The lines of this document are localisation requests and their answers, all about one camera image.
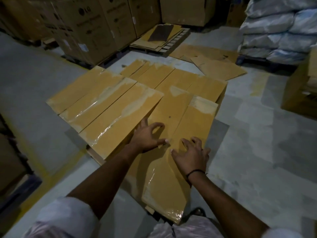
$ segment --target stacked sack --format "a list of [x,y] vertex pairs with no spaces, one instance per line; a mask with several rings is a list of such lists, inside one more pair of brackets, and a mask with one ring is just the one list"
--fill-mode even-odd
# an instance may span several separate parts
[[250,0],[240,54],[298,65],[317,43],[317,0]]

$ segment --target gray floor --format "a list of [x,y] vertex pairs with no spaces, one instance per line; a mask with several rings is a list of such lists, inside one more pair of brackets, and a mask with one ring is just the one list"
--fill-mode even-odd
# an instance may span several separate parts
[[[236,50],[236,28],[221,27],[192,33],[188,44]],[[116,73],[137,58],[173,65],[201,74],[191,63],[129,52],[109,69]],[[45,104],[45,100],[85,70],[52,51],[25,47],[0,35],[0,112],[18,132],[22,149],[35,171],[53,177],[70,160],[78,161],[67,174],[15,224],[5,237],[19,237],[39,210],[66,195],[98,165],[84,155],[85,143]],[[279,108],[286,76],[246,67],[247,75],[229,81],[207,146],[212,148],[208,177],[244,207],[272,227],[282,226],[312,237],[317,220],[317,122]],[[187,210],[203,207],[192,190]],[[142,237],[156,221],[120,190],[101,220],[100,237]]]

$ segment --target person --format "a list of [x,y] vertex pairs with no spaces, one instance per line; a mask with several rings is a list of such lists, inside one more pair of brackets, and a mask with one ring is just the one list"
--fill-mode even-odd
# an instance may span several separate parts
[[[91,237],[136,156],[167,143],[166,139],[153,137],[153,130],[157,127],[164,128],[164,124],[156,122],[148,125],[147,119],[143,119],[130,143],[125,145],[121,152],[93,172],[66,197],[44,207],[24,237]],[[179,226],[171,226],[167,222],[157,224],[148,237],[301,237],[299,233],[287,229],[269,228],[212,183],[205,175],[211,150],[203,149],[199,138],[192,137],[191,141],[182,139],[182,142],[187,149],[186,153],[179,154],[176,150],[171,150],[172,157],[180,172],[207,202],[222,229],[218,229],[208,218],[198,216],[199,212],[196,212]]]

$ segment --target lg logo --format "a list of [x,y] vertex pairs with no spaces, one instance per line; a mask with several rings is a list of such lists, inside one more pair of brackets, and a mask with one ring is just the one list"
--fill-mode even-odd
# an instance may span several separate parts
[[89,13],[91,12],[91,9],[89,6],[87,6],[86,8],[79,8],[78,12],[81,16],[85,15],[85,13]]

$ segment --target wristband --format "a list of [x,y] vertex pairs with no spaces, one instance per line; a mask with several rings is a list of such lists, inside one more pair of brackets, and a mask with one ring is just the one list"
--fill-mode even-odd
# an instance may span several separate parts
[[189,177],[192,173],[194,173],[194,172],[202,172],[202,173],[204,173],[204,175],[205,175],[205,172],[202,171],[201,169],[194,169],[193,171],[189,172],[189,173],[186,175],[186,178],[188,179],[188,177]]

